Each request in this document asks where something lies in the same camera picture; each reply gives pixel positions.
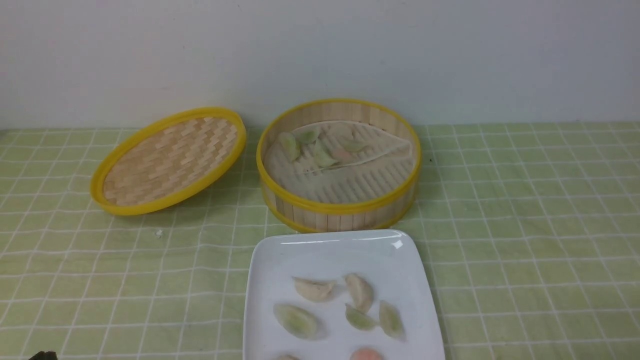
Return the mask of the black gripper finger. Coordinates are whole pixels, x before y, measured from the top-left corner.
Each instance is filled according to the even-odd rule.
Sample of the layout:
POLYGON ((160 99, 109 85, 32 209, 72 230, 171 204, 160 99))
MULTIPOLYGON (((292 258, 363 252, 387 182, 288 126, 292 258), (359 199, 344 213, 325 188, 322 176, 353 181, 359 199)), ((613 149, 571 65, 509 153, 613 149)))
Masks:
POLYGON ((58 356, 55 351, 39 351, 30 357, 29 360, 58 360, 58 356))

